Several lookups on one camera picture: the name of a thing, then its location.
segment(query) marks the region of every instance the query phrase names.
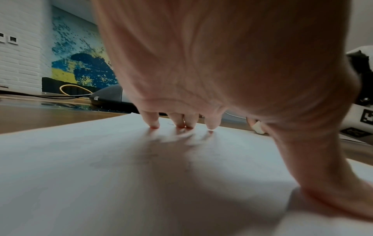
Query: colorful painting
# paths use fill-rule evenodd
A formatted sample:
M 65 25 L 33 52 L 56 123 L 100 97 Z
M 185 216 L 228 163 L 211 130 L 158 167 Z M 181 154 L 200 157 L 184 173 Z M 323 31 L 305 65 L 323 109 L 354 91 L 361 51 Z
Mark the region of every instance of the colorful painting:
M 104 88 L 117 84 L 95 24 L 53 8 L 52 78 Z

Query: white paper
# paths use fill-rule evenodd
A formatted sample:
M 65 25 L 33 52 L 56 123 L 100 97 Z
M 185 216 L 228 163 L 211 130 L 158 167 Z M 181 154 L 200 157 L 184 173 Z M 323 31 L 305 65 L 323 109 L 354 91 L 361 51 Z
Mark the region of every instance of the white paper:
M 0 135 L 0 235 L 372 235 L 304 198 L 270 137 L 160 123 L 131 114 Z

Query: human hand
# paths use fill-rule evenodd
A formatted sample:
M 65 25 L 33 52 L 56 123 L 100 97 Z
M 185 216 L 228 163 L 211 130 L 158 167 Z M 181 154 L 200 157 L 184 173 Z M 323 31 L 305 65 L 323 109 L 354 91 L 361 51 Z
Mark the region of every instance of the human hand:
M 202 114 L 213 129 L 227 108 L 260 120 L 304 191 L 373 217 L 373 191 L 338 140 L 359 89 L 344 56 L 350 1 L 93 2 L 117 78 L 147 124 L 159 127 L 165 112 L 192 128 Z

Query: black cable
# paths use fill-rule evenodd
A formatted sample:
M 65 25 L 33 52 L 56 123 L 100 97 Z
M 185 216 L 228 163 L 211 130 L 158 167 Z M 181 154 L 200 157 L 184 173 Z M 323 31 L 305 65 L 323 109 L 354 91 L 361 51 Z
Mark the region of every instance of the black cable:
M 56 99 L 56 100 L 68 100 L 68 99 L 75 99 L 75 98 L 82 98 L 90 96 L 91 94 L 83 94 L 83 95 L 71 95 L 71 96 L 43 96 L 43 95 L 33 95 L 28 93 L 20 93 L 20 92 L 13 92 L 13 91 L 4 91 L 0 90 L 0 94 L 8 94 L 8 95 L 20 95 L 20 96 L 28 96 L 28 97 L 36 97 L 36 98 L 48 98 L 48 99 Z

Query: yellow cable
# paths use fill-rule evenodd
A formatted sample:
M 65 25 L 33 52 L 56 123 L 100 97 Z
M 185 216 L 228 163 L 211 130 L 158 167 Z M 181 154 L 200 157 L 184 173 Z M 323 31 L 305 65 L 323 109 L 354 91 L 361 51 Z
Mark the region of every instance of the yellow cable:
M 83 87 L 80 87 L 80 86 L 78 86 L 78 85 L 74 85 L 74 84 L 65 84 L 65 85 L 62 85 L 61 87 L 59 87 L 60 92 L 63 93 L 63 94 L 65 94 L 65 95 L 71 96 L 70 94 L 67 94 L 67 93 L 65 93 L 65 92 L 62 90 L 63 87 L 68 87 L 68 86 L 71 86 L 71 87 L 78 87 L 78 88 L 80 88 L 80 89 L 82 89 L 82 90 L 85 90 L 85 91 L 89 92 L 90 94 L 92 94 L 92 92 L 89 91 L 88 89 L 83 88 Z

